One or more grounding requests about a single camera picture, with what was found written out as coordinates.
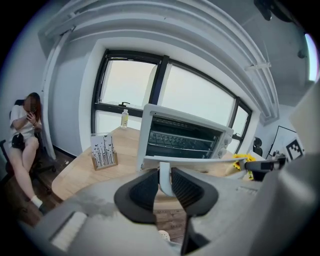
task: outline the ceiling light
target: ceiling light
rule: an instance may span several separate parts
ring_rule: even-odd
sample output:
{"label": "ceiling light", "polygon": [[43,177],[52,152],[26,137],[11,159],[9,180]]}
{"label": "ceiling light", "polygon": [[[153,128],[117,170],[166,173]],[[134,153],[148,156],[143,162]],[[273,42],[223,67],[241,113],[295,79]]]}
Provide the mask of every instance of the ceiling light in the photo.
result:
{"label": "ceiling light", "polygon": [[305,34],[305,40],[308,47],[308,59],[309,59],[309,81],[315,82],[319,73],[319,59],[318,51],[315,42],[312,40],[309,34]]}

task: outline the wooden desk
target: wooden desk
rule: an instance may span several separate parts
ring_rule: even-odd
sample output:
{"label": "wooden desk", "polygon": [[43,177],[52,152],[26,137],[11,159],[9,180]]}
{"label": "wooden desk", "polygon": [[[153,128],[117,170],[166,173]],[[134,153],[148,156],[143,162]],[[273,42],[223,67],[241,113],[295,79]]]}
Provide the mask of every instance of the wooden desk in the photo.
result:
{"label": "wooden desk", "polygon": [[[117,152],[118,165],[95,170],[91,159],[91,147],[74,159],[53,181],[52,191],[61,200],[66,200],[80,189],[97,182],[107,181],[135,173],[140,131],[132,128],[117,128],[113,131],[113,144]],[[223,158],[229,159],[232,154],[227,151]],[[225,176],[230,163],[215,163],[206,169],[201,169],[208,175]],[[165,201],[166,209],[181,208],[176,198],[170,198],[159,191],[155,203]]]}

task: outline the poster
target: poster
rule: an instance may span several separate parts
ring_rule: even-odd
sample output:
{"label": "poster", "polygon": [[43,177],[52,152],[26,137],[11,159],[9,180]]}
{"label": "poster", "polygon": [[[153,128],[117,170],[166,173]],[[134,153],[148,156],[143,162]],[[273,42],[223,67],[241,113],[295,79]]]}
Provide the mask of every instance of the poster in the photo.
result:
{"label": "poster", "polygon": [[113,165],[115,149],[112,134],[96,133],[91,136],[91,151],[97,168]]}

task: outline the white sock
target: white sock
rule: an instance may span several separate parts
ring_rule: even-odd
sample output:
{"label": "white sock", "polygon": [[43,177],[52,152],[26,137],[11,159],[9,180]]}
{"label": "white sock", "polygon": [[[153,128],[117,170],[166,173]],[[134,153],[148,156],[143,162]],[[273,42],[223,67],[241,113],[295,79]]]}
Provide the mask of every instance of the white sock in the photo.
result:
{"label": "white sock", "polygon": [[42,205],[42,201],[36,196],[34,195],[31,198],[31,202],[35,204],[36,207],[40,208],[40,206]]}
{"label": "white sock", "polygon": [[164,240],[170,241],[170,235],[167,231],[165,230],[158,230],[158,231]]}

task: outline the chair armrest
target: chair armrest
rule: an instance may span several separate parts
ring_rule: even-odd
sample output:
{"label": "chair armrest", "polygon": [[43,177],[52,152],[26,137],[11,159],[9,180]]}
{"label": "chair armrest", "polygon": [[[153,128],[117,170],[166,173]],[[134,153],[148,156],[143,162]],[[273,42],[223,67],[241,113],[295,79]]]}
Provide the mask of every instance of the chair armrest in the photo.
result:
{"label": "chair armrest", "polygon": [[7,152],[6,152],[5,146],[4,146],[5,142],[6,142],[5,139],[0,141],[0,148],[1,148],[1,151],[2,151],[2,153],[4,155],[5,160],[9,163],[10,162],[9,161],[9,157],[7,155]]}

